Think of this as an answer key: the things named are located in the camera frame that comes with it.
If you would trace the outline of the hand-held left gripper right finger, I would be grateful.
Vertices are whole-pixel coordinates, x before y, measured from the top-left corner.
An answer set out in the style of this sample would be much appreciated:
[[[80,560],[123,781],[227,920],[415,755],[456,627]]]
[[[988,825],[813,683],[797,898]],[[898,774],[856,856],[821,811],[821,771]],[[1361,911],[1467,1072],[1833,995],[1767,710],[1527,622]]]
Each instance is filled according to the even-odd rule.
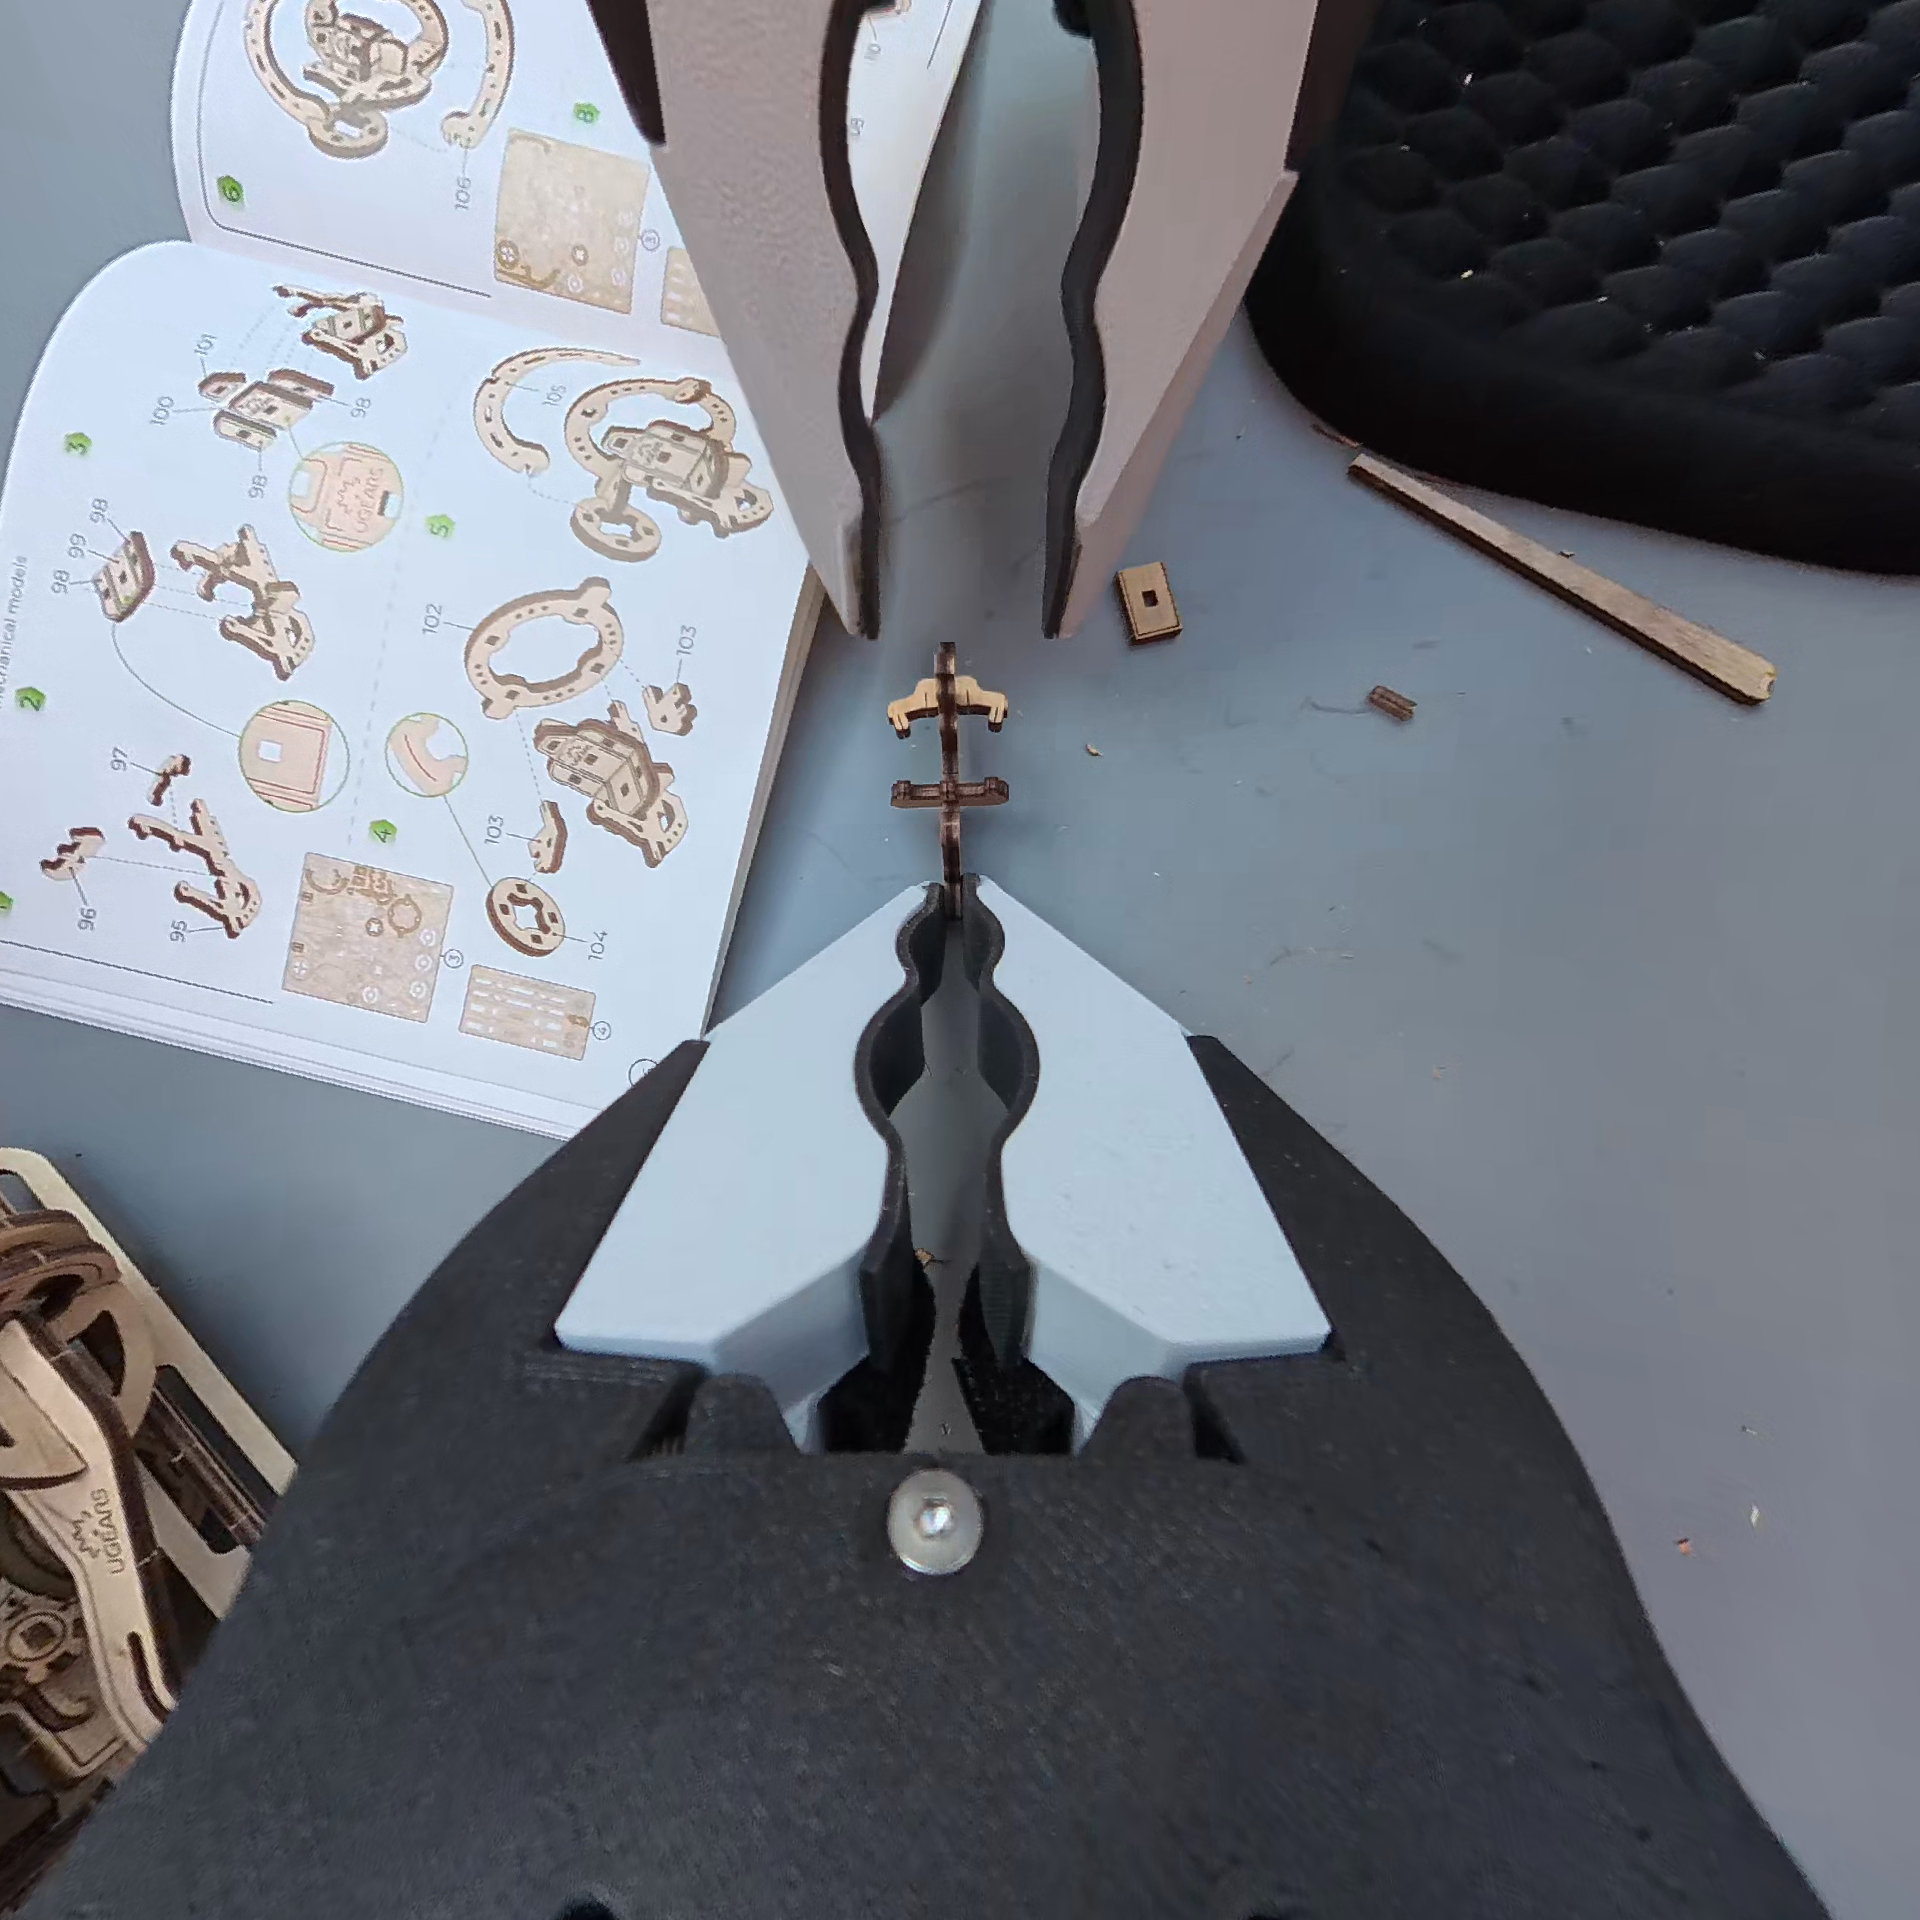
[[[1175,1020],[967,877],[988,1148],[956,1375],[992,1454],[1064,1454],[1111,1392],[1318,1352],[1330,1323]]]

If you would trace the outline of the white assembly instruction booklet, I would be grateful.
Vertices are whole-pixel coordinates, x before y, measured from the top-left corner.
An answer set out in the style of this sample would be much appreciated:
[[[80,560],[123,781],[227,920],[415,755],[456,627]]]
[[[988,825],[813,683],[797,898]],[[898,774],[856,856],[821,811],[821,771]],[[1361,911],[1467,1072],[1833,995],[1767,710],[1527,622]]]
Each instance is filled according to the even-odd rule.
[[[4,493],[4,1000],[562,1138],[828,594],[588,5],[192,5]]]

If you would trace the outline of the black honeycomb foam mat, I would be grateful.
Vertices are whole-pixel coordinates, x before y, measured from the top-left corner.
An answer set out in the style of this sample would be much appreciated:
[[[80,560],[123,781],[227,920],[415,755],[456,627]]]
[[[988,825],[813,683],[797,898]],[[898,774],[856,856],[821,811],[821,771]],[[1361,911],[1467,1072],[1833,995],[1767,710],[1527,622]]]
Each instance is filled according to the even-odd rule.
[[[1918,569],[1918,6],[1382,5],[1244,308],[1451,483]]]

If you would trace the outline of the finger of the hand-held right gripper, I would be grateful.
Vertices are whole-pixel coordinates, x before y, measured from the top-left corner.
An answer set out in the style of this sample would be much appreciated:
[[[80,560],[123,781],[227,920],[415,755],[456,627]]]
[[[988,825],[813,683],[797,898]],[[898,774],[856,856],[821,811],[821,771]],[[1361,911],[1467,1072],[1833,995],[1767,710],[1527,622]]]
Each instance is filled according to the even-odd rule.
[[[1313,3],[1058,5],[1092,44],[1098,141],[1062,273],[1067,413],[1042,631],[1078,631],[1139,523],[1294,185]]]
[[[879,633],[872,419],[973,3],[649,3],[643,136],[841,624]]]

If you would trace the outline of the small wooden cross-piece assembly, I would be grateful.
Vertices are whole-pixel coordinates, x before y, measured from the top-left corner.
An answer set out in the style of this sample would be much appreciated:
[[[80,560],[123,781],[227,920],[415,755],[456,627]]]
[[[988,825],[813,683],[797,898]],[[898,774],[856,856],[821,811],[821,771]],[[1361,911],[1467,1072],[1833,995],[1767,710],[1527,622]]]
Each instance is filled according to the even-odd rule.
[[[969,806],[996,806],[1010,801],[1005,781],[992,776],[964,781],[959,771],[958,721],[979,717],[990,732],[1000,732],[1010,714],[1007,697],[956,669],[956,644],[943,641],[933,654],[933,674],[920,680],[910,695],[885,709],[885,721],[901,741],[910,738],[916,722],[930,721],[939,736],[939,776],[932,783],[896,781],[889,805],[896,808],[933,808],[937,812],[937,844],[942,858],[942,909],[948,920],[964,919],[964,854],[961,816]]]

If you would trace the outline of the long thin wooden stick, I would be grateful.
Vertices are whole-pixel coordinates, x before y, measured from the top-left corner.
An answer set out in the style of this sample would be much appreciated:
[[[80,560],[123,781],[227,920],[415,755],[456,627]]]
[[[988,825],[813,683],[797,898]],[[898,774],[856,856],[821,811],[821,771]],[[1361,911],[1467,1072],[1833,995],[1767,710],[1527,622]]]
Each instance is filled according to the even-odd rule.
[[[1634,644],[1715,686],[1746,706],[1770,700],[1775,666],[1739,642],[1698,624],[1631,588],[1581,567],[1504,523],[1466,507],[1420,478],[1370,452],[1356,452],[1348,478],[1421,517],[1442,532],[1473,549],[1510,573],[1589,614]]]

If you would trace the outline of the assembled wooden mechanical model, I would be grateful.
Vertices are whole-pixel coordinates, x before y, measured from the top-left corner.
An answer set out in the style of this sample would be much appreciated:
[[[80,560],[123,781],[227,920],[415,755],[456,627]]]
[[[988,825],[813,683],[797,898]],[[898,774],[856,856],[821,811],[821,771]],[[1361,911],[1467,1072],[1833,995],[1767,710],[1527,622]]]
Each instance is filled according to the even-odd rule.
[[[51,1163],[2,1154],[4,1880],[156,1740],[293,1458]]]

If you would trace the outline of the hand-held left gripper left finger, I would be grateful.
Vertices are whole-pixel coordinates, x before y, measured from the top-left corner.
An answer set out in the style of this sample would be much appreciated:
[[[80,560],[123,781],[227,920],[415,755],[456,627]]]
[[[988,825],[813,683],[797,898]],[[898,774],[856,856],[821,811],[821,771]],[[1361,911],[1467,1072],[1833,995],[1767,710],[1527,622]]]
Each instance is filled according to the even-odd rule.
[[[907,889],[712,1029],[564,1349],[762,1381],[807,1450],[906,1447],[935,1309],[893,1113],[946,944],[942,891]]]

